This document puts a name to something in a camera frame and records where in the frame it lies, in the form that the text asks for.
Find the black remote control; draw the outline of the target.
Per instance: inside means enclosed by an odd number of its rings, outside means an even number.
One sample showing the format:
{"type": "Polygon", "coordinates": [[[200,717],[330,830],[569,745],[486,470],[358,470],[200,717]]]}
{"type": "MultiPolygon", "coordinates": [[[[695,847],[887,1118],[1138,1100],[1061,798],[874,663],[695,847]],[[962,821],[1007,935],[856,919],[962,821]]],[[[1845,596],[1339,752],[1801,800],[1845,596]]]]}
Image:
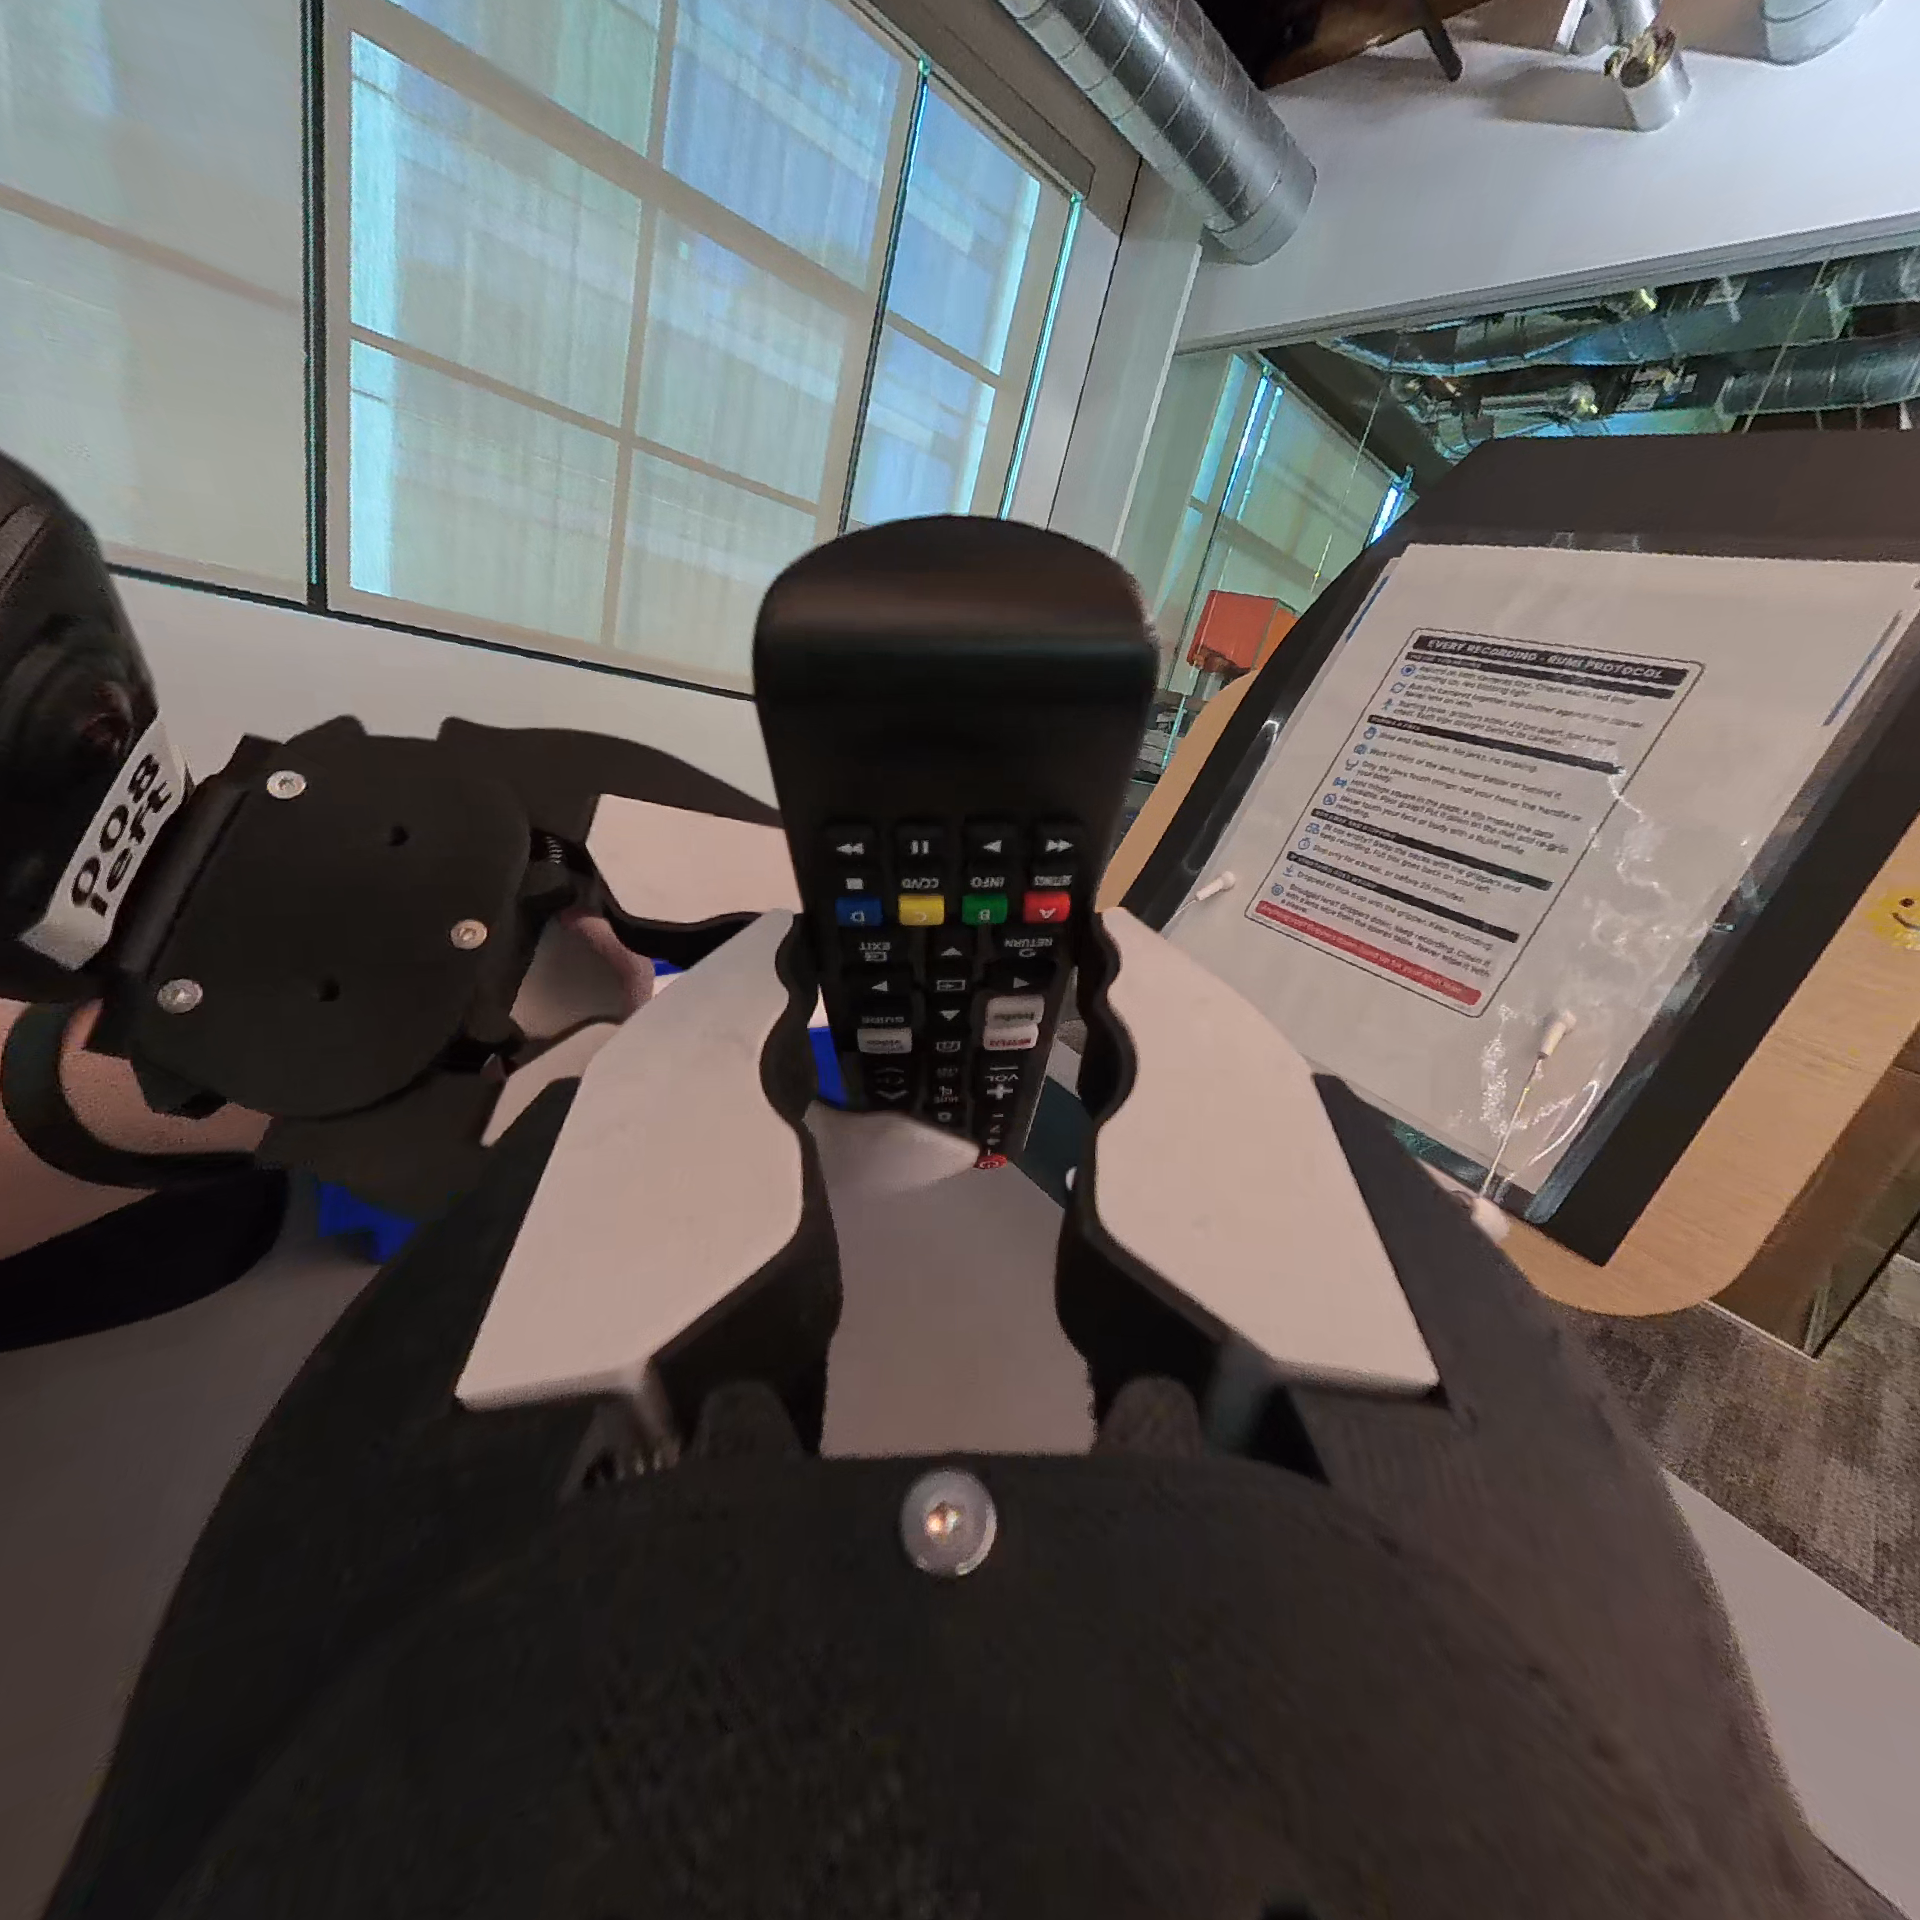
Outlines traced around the black remote control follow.
{"type": "Polygon", "coordinates": [[[844,1107],[1019,1157],[1147,690],[1138,568],[1037,524],[874,524],[766,577],[753,713],[844,1107]]]}

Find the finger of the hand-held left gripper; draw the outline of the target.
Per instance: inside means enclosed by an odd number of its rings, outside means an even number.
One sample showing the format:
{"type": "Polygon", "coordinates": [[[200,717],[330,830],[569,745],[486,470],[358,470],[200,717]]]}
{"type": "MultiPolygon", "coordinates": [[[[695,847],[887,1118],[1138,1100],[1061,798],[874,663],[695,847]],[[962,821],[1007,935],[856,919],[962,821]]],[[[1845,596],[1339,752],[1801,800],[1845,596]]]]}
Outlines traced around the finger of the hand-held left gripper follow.
{"type": "Polygon", "coordinates": [[[589,1079],[589,1034],[552,1034],[536,1055],[523,1055],[482,1125],[482,1148],[513,1136],[513,1118],[550,1088],[550,1087],[576,1087],[589,1079]]]}
{"type": "Polygon", "coordinates": [[[626,738],[589,738],[589,798],[589,866],[626,954],[695,969],[749,919],[797,914],[789,830],[749,784],[626,738]]]}

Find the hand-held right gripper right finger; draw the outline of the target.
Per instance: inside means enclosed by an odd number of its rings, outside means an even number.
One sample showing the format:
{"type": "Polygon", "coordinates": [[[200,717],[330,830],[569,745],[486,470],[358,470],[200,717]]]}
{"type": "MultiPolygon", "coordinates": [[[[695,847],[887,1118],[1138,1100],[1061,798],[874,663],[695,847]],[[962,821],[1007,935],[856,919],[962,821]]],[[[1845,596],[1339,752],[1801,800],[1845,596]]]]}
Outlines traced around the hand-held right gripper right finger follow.
{"type": "Polygon", "coordinates": [[[1443,1368],[1307,1055],[1138,914],[1090,919],[1087,1148],[1061,1320],[1090,1379],[1243,1360],[1268,1379],[1432,1397],[1443,1368]]]}

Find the large paned window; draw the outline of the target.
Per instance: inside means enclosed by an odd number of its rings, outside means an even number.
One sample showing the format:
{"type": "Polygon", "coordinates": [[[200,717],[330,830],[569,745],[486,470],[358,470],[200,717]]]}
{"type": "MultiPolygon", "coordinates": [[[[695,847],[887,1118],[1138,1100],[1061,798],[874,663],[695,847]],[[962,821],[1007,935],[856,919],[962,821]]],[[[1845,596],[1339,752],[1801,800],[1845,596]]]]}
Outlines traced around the large paned window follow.
{"type": "Polygon", "coordinates": [[[0,9],[0,450],[144,577],[749,693],[1019,502],[1080,235],[872,0],[0,9]]]}

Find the silver ventilation duct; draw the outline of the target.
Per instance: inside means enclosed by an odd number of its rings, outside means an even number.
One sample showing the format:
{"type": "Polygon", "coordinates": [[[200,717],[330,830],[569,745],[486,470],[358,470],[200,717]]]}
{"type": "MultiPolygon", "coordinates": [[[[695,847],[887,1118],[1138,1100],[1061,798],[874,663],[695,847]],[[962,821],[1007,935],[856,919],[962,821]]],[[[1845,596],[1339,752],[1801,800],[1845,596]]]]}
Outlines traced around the silver ventilation duct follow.
{"type": "Polygon", "coordinates": [[[1316,161],[1201,0],[1000,0],[1000,18],[1138,138],[1227,261],[1281,256],[1316,161]]]}

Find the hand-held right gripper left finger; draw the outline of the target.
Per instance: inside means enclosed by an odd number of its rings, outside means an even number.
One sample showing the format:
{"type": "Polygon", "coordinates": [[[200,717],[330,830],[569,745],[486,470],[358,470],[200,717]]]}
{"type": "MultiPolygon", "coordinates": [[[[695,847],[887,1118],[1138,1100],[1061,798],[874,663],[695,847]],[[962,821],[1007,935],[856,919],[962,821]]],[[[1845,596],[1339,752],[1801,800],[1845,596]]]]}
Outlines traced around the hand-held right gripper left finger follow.
{"type": "Polygon", "coordinates": [[[808,998],[807,919],[759,914],[576,1065],[462,1408],[701,1408],[717,1379],[828,1408],[844,1269],[807,1125],[808,998]]]}

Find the orange square box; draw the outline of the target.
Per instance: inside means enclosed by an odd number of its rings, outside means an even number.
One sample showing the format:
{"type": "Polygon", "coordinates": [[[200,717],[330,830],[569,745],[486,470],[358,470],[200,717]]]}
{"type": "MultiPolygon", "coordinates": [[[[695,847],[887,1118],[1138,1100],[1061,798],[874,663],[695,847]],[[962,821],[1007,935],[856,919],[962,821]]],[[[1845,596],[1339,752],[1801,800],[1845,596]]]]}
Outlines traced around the orange square box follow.
{"type": "Polygon", "coordinates": [[[1180,646],[1190,704],[1248,676],[1291,631],[1301,631],[1301,611],[1281,596],[1206,585],[1201,620],[1190,620],[1190,646],[1180,646]]]}

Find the black instruction sheet board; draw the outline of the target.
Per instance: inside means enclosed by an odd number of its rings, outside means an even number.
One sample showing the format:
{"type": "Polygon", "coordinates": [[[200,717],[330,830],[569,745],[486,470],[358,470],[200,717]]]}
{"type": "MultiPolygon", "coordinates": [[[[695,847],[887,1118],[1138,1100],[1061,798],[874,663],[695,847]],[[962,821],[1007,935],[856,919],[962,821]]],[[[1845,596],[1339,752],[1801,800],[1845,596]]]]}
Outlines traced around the black instruction sheet board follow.
{"type": "Polygon", "coordinates": [[[1920,809],[1920,435],[1503,435],[1274,646],[1138,914],[1608,1269],[1920,809]]]}

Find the blue plastic bin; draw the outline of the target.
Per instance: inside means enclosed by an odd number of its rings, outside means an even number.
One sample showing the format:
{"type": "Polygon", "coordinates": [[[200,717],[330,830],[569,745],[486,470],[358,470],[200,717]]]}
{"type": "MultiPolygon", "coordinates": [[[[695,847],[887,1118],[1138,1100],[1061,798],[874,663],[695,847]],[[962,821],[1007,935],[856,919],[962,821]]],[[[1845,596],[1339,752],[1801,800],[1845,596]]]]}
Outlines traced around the blue plastic bin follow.
{"type": "MultiPolygon", "coordinates": [[[[828,1028],[818,980],[789,919],[753,919],[730,954],[689,969],[681,998],[626,1015],[576,1015],[589,1079],[562,1107],[552,1157],[523,1220],[513,1271],[552,1256],[562,1282],[589,1282],[592,1236],[634,1236],[634,1269],[661,1271],[717,1236],[717,1282],[749,1282],[807,1221],[818,1184],[807,1107],[808,1107],[808,1028],[828,1028]]],[[[270,1125],[270,1148],[313,1163],[324,1236],[372,1236],[395,1256],[407,1221],[456,1211],[482,1174],[482,1125],[523,1055],[552,1034],[456,1046],[395,1088],[372,1088],[347,1118],[270,1125]]]]}

